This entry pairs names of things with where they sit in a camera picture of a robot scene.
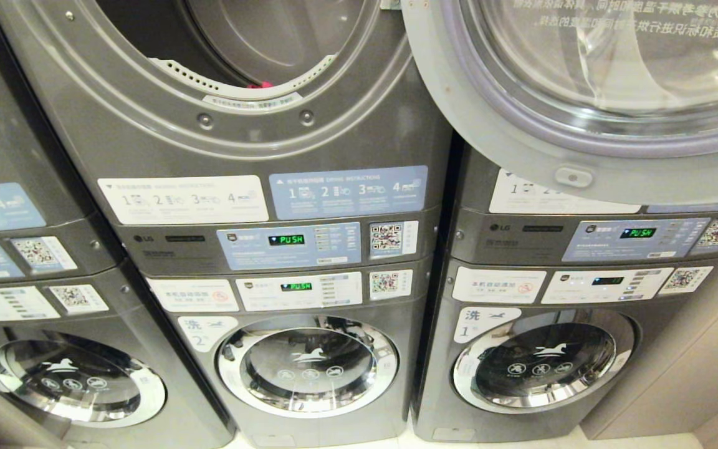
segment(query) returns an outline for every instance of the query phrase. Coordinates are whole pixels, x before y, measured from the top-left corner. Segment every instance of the dryer door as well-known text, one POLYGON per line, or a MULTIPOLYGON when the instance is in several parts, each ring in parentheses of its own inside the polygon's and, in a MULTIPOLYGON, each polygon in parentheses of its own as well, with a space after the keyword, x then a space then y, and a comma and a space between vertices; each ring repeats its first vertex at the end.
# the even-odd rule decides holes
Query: dryer door
POLYGON ((604 386, 633 350, 633 325, 605 310, 564 310, 496 327, 461 352, 459 395, 490 412, 543 412, 604 386))
POLYGON ((291 418, 342 415, 390 386, 398 357, 379 330, 334 316, 285 316, 243 327, 217 360, 228 389, 262 411, 291 418))
POLYGON ((437 105, 498 165, 601 200, 718 202, 718 3, 402 6, 437 105))
POLYGON ((95 341, 0 327, 0 391, 84 427, 127 427, 165 405, 149 366, 95 341))

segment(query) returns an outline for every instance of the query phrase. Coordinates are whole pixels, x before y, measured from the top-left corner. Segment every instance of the washing machine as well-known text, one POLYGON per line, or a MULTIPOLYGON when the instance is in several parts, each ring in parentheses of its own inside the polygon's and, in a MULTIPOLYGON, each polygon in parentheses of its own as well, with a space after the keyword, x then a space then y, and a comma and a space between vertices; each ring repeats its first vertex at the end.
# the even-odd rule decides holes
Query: washing machine
POLYGON ((0 394, 77 449, 227 444, 233 427, 152 301, 128 262, 0 284, 0 394))
POLYGON ((429 93, 497 165, 602 201, 718 202, 718 3, 401 6, 429 93))
POLYGON ((451 128, 389 3, 0 2, 0 23, 143 273, 261 273, 433 252, 451 128))

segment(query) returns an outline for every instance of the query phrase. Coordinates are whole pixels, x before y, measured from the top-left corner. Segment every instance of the gray metal panel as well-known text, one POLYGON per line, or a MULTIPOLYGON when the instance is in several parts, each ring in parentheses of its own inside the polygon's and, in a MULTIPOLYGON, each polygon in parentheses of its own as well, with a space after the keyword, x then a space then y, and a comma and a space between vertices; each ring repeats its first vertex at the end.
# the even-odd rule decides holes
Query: gray metal panel
POLYGON ((0 326, 30 327, 65 332, 97 341, 122 350, 148 364, 165 382, 168 392, 163 409, 151 420, 133 427, 94 429, 68 426, 68 421, 46 417, 22 407, 29 415, 63 440, 101 443, 110 449, 132 447, 221 447, 231 439, 232 424, 224 423, 224 415, 202 393, 201 385, 187 368, 184 354, 172 330, 150 304, 151 298, 141 286, 139 276, 129 264, 96 276, 68 278, 62 281, 38 281, 31 284, 0 284, 0 287, 37 285, 57 312, 59 319, 43 321, 0 322, 0 326), (55 301, 49 287, 60 285, 93 285, 109 306, 108 312, 68 316, 55 301))

